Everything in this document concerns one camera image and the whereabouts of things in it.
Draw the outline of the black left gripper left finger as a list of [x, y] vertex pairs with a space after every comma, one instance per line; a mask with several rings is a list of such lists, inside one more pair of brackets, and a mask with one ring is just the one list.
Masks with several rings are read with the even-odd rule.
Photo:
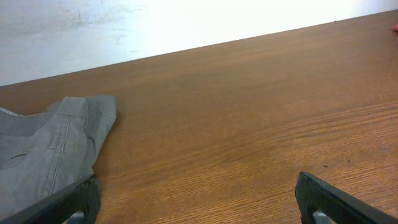
[[1, 220], [1, 223], [94, 223], [100, 207], [100, 185], [91, 174]]

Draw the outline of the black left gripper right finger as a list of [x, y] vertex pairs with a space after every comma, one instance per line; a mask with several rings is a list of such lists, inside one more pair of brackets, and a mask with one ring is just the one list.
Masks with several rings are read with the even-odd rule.
[[302, 223], [397, 224], [397, 218], [360, 201], [309, 172], [299, 173], [295, 198]]

